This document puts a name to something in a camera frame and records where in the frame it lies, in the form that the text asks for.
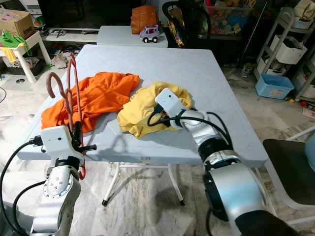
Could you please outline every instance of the blue basket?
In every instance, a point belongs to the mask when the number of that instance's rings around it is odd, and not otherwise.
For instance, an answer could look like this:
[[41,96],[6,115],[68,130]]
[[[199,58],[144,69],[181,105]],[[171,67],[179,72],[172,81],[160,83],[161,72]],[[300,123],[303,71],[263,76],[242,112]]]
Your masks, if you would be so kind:
[[259,96],[284,99],[294,89],[291,81],[284,76],[261,74],[256,84]]

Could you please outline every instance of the marble floor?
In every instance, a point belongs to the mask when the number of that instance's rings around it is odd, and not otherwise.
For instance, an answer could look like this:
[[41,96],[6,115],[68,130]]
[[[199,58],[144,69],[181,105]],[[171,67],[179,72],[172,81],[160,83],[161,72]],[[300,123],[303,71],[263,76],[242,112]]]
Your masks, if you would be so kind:
[[[60,76],[64,70],[51,69]],[[315,125],[315,120],[302,115],[299,103],[259,97],[254,78],[241,77],[239,70],[223,68],[238,101],[261,141],[267,138],[285,139]],[[46,70],[31,85],[17,84],[23,76],[5,75],[0,87],[7,91],[0,103],[0,170],[15,148],[19,135],[48,96],[45,88]],[[26,186],[44,179],[47,161],[15,159],[4,179],[3,195],[8,202]],[[205,215],[208,202],[200,166],[174,165],[173,173],[186,201],[179,204],[168,171],[164,169],[123,169],[107,207],[101,202],[113,178],[115,163],[87,163],[87,177],[81,181],[81,195],[75,205],[71,236],[206,236]],[[265,168],[260,168],[264,184],[271,196],[278,217],[290,220],[312,212],[296,211],[279,198]],[[32,223],[31,217],[40,202],[41,188],[22,196],[19,210],[23,226]],[[214,236],[231,235],[229,226],[211,218]],[[295,226],[304,236],[315,236],[313,222]]]

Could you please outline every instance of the television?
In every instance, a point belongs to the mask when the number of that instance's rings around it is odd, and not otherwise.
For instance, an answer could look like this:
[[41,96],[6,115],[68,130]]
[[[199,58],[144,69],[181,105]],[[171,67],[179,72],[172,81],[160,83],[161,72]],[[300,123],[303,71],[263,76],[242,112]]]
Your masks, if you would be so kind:
[[141,0],[38,0],[46,26],[65,30],[97,30],[130,25],[131,12]]

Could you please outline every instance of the toy car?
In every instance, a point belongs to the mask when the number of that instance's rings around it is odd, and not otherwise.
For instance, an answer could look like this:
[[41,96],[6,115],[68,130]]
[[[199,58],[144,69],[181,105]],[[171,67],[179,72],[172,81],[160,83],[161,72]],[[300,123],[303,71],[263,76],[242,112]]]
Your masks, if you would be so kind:
[[158,37],[158,25],[145,26],[144,29],[140,32],[140,39],[143,40],[143,42],[145,43],[148,43],[149,41],[157,43]]

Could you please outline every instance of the white plastic table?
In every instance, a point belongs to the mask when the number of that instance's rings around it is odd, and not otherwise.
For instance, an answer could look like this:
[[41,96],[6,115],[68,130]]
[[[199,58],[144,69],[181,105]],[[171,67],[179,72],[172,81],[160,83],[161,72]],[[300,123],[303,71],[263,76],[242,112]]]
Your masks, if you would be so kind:
[[[85,45],[76,61],[79,80],[93,76],[97,72],[108,71],[140,75],[142,81],[139,87],[148,87],[153,81],[165,81],[186,88],[196,109],[215,112],[221,116],[230,132],[235,150],[249,166],[259,167],[267,160],[265,149],[211,51]],[[71,85],[74,86],[73,71],[71,73]],[[62,82],[65,88],[66,75],[62,77]],[[17,145],[40,134],[41,113],[62,98],[58,86],[54,88],[54,93],[56,98],[46,99]],[[185,130],[177,132],[167,130],[136,139],[127,132],[121,132],[116,117],[116,113],[104,114],[98,119],[95,130],[84,135],[84,144],[97,145],[97,150],[90,151],[86,155],[87,161],[118,163],[113,182],[104,199],[105,204],[108,202],[119,169],[128,167],[121,165],[120,162],[168,164],[155,168],[169,169],[175,190],[182,201],[170,164],[202,164],[189,133]],[[22,149],[18,157],[20,159],[50,159],[48,154],[41,152],[41,147],[32,146]],[[131,167],[149,166],[133,165]]]
[[134,46],[134,47],[156,47],[167,48],[168,42],[165,33],[160,30],[160,36],[157,43],[144,43],[138,34],[131,33],[130,26],[101,26],[97,34],[97,45],[113,45],[113,46]]
[[[45,48],[45,45],[40,37],[39,31],[36,31],[35,34],[33,34],[31,37],[29,37],[26,40],[29,48],[31,49],[32,47],[34,47],[37,43],[40,46],[40,49],[42,51],[42,54],[44,56],[45,62],[47,65],[51,64],[51,60],[50,57],[48,55],[48,52]],[[12,48],[12,51],[14,53],[14,55],[19,59],[19,62],[21,63],[21,66],[23,68],[23,71],[28,79],[28,81],[31,84],[36,83],[36,78],[33,75],[33,73],[31,72],[29,66],[27,65],[27,63],[25,62],[24,58],[23,58],[23,54],[26,53],[25,47],[17,47],[17,48]],[[0,57],[5,57],[5,54],[0,50]]]

